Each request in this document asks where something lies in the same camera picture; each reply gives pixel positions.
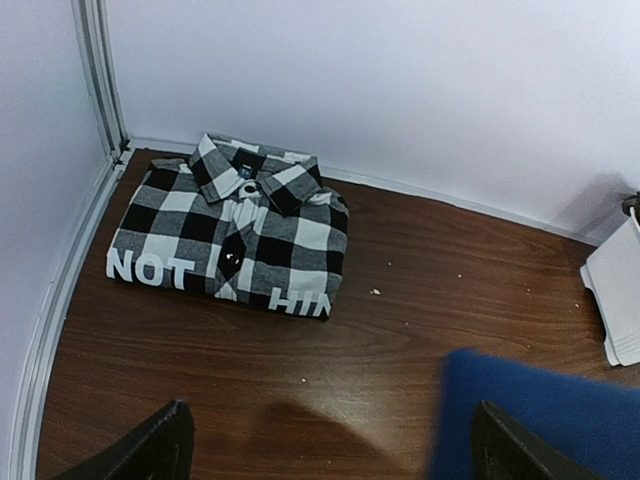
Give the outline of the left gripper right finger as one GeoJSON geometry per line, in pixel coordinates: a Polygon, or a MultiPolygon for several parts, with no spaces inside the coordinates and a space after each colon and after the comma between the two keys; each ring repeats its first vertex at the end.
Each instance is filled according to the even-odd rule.
{"type": "Polygon", "coordinates": [[[567,422],[533,430],[489,401],[471,418],[471,465],[475,479],[604,479],[593,470],[584,429],[567,422]]]}

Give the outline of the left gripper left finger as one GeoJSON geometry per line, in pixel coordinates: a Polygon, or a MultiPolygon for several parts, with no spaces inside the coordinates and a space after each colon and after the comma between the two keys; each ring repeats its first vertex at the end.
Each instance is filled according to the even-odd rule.
{"type": "Polygon", "coordinates": [[[188,479],[195,425],[189,405],[172,400],[103,451],[59,479],[188,479]]]}

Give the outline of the navy blue garment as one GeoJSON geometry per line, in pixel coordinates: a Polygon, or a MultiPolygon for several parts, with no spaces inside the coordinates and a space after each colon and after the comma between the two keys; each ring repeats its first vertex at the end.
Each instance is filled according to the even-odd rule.
{"type": "Polygon", "coordinates": [[[638,389],[459,349],[442,364],[430,478],[472,478],[471,419],[482,401],[597,474],[639,476],[638,389]]]}

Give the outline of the black white plaid shirt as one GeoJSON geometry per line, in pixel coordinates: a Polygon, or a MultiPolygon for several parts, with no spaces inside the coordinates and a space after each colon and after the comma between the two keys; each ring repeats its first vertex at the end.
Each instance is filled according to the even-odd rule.
{"type": "Polygon", "coordinates": [[[317,158],[208,133],[152,160],[106,254],[109,278],[325,320],[349,210],[317,158]]]}

